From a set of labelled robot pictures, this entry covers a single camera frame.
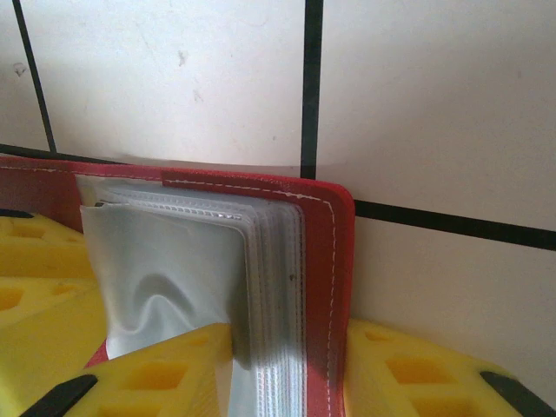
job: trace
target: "yellow foam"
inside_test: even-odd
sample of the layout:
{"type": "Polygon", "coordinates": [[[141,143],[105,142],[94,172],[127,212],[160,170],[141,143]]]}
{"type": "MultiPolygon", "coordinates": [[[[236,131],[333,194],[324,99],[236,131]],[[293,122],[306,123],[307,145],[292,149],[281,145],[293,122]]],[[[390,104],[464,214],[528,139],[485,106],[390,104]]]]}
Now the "yellow foam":
{"type": "Polygon", "coordinates": [[[0,416],[82,369],[106,338],[83,236],[45,217],[0,217],[0,416]]]}
{"type": "Polygon", "coordinates": [[[97,288],[0,328],[0,415],[21,414],[83,369],[105,338],[97,288]]]}
{"type": "Polygon", "coordinates": [[[66,417],[224,417],[231,335],[213,324],[85,369],[98,382],[66,417]]]}
{"type": "Polygon", "coordinates": [[[94,278],[83,235],[41,215],[0,217],[0,276],[94,278]]]}
{"type": "Polygon", "coordinates": [[[96,281],[0,277],[0,328],[96,288],[96,281]]]}
{"type": "Polygon", "coordinates": [[[347,329],[347,417],[520,417],[480,377],[496,365],[367,321],[347,329]]]}

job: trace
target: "white stitching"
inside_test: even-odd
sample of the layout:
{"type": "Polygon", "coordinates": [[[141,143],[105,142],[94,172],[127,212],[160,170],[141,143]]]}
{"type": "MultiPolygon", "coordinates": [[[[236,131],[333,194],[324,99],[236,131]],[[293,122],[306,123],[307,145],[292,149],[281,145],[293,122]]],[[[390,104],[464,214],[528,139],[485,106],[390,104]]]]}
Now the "white stitching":
{"type": "MultiPolygon", "coordinates": [[[[90,174],[87,172],[75,172],[75,171],[62,171],[60,169],[46,169],[46,168],[20,168],[20,167],[5,167],[0,166],[0,169],[23,169],[23,170],[30,170],[30,171],[46,171],[46,172],[63,172],[68,174],[77,174],[77,175],[89,175],[89,176],[100,176],[100,177],[111,177],[111,178],[132,178],[138,180],[151,180],[151,181],[160,181],[160,177],[154,176],[136,176],[136,175],[95,175],[90,174]]],[[[198,184],[198,185],[214,185],[216,187],[225,187],[230,189],[251,189],[254,191],[263,191],[267,193],[274,193],[285,195],[287,197],[296,197],[298,199],[307,198],[309,200],[315,200],[318,202],[324,202],[328,209],[330,210],[330,214],[332,215],[332,287],[330,289],[330,320],[328,322],[328,342],[327,342],[327,405],[328,405],[328,417],[332,417],[332,410],[330,407],[330,365],[332,358],[330,357],[330,343],[332,338],[332,315],[334,313],[334,284],[335,284],[335,268],[336,268],[336,219],[334,215],[334,209],[332,208],[332,204],[326,200],[322,200],[318,197],[313,197],[311,195],[304,195],[304,194],[296,194],[296,193],[289,193],[286,191],[279,191],[274,189],[259,189],[257,187],[242,187],[240,185],[230,185],[230,184],[220,184],[214,182],[197,182],[197,181],[187,181],[187,180],[168,180],[168,182],[182,182],[187,184],[198,184]]]]}
{"type": "Polygon", "coordinates": [[[268,193],[275,193],[286,195],[288,197],[296,198],[308,198],[309,200],[316,200],[318,202],[324,202],[330,209],[330,214],[332,215],[332,288],[330,289],[330,320],[328,322],[328,342],[327,342],[327,407],[328,407],[328,417],[332,417],[332,409],[330,407],[330,365],[332,358],[330,357],[330,343],[332,338],[332,315],[334,312],[334,284],[335,284],[335,268],[336,268],[336,219],[334,215],[334,210],[332,209],[332,204],[326,200],[322,200],[318,197],[313,197],[311,195],[288,193],[286,191],[278,191],[274,189],[259,189],[257,187],[243,187],[241,185],[230,185],[230,184],[220,184],[214,182],[197,182],[188,180],[167,180],[167,182],[181,182],[186,184],[198,184],[198,185],[214,185],[216,187],[226,187],[229,189],[252,189],[254,191],[265,191],[268,193]]]}
{"type": "Polygon", "coordinates": [[[0,166],[0,169],[22,169],[25,171],[45,171],[45,172],[61,172],[63,174],[74,174],[74,175],[86,175],[86,176],[98,176],[101,178],[130,178],[133,180],[149,180],[149,181],[161,181],[159,176],[137,176],[137,175],[112,175],[112,174],[91,174],[89,172],[77,172],[77,171],[62,171],[61,169],[49,169],[49,168],[21,168],[21,167],[5,167],[0,166]]]}

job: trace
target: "plastic page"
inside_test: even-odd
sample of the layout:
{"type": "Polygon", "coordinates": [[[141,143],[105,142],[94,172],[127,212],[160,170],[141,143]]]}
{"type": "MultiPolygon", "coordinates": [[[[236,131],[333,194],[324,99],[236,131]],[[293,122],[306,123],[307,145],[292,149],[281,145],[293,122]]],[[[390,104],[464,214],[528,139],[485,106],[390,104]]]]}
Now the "plastic page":
{"type": "Polygon", "coordinates": [[[231,322],[229,416],[306,415],[301,210],[236,195],[106,184],[83,229],[109,357],[231,322]]]}

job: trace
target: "wall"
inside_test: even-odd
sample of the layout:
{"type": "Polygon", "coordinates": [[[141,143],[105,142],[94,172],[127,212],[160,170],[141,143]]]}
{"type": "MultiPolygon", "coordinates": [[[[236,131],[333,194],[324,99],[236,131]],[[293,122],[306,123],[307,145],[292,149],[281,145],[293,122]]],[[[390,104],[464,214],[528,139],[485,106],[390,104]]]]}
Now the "wall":
{"type": "MultiPolygon", "coordinates": [[[[303,1],[22,3],[59,152],[299,175],[303,1]]],[[[47,149],[0,8],[0,142],[47,149]]],[[[327,0],[316,178],[554,249],[553,16],[542,0],[327,0]]],[[[553,250],[360,214],[353,316],[496,361],[556,406],[553,250]]]]}

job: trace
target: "red cover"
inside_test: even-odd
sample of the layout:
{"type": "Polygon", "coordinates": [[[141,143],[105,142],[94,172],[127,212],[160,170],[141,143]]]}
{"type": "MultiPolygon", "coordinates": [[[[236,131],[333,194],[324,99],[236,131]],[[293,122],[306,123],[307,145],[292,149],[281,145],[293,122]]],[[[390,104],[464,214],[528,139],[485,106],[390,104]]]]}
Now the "red cover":
{"type": "MultiPolygon", "coordinates": [[[[0,208],[82,230],[75,174],[251,195],[299,205],[306,225],[308,416],[343,416],[343,366],[354,253],[354,201],[341,186],[299,178],[26,158],[0,158],[0,208]]],[[[104,347],[89,364],[106,360],[104,347]]]]}

